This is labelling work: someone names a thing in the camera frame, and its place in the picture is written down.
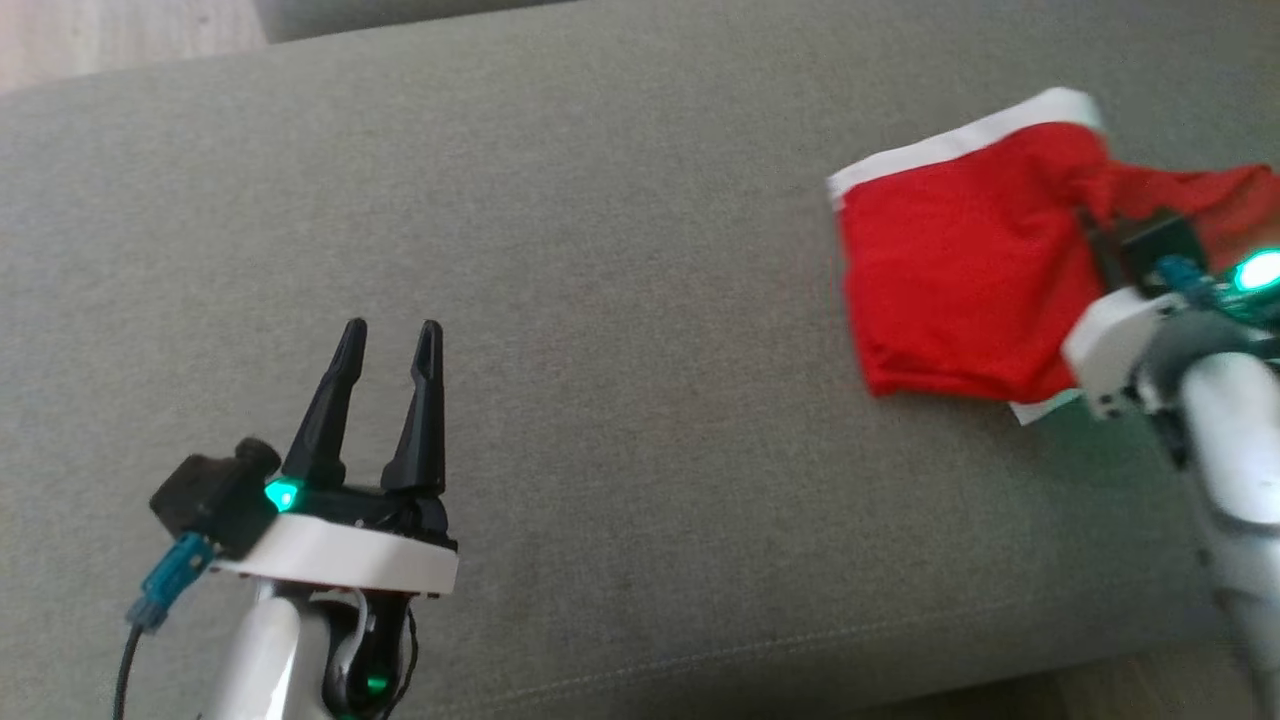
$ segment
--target gray couch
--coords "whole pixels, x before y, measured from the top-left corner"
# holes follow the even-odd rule
[[[1280,6],[544,5],[0,97],[0,716],[102,716],[189,452],[344,456],[445,328],[457,593],[401,717],[826,717],[1219,632],[1140,424],[863,388],[823,181],[1053,85],[1126,160],[1277,160]],[[193,717],[248,597],[138,655]]]

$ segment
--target folded garment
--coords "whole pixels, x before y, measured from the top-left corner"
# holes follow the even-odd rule
[[[872,155],[828,187],[873,395],[1029,404],[1073,387],[1060,347],[1102,295],[1080,209],[1106,224],[1172,208],[1192,218],[1215,270],[1280,238],[1280,178],[1267,167],[1116,163],[1093,100],[1066,88]]]

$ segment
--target robotic arm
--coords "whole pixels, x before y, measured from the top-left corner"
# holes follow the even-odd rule
[[[438,323],[422,325],[404,429],[372,488],[344,484],[339,459],[366,332],[362,319],[347,323],[283,468],[270,446],[247,438],[232,459],[188,457],[152,496],[178,542],[129,612],[118,719],[138,635],[155,632],[206,566],[257,583],[207,720],[383,720],[403,697],[417,661],[410,601],[453,592],[458,569],[439,498],[443,336]],[[283,474],[268,482],[276,468]]]
[[[1181,471],[1215,601],[1280,717],[1280,254],[1211,277],[1167,211],[1091,243],[1110,292],[1062,354],[1096,418],[1143,413]]]

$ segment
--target green led light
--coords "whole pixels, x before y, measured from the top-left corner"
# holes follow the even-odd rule
[[[369,685],[369,694],[383,694],[387,692],[387,685],[390,684],[390,680],[387,675],[370,675],[366,684]]]
[[[1235,288],[1254,292],[1280,282],[1280,250],[1263,250],[1235,269]]]
[[[298,501],[301,484],[292,478],[280,478],[266,486],[266,498],[275,503],[275,509],[284,512]]]

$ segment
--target red cloth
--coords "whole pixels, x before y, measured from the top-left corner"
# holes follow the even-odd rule
[[[1107,155],[1088,96],[1051,90],[831,178],[845,293],[873,395],[1039,402],[1074,387],[1060,347],[1101,296],[1078,208],[1190,217],[1215,270],[1280,245],[1262,165],[1170,173]]]

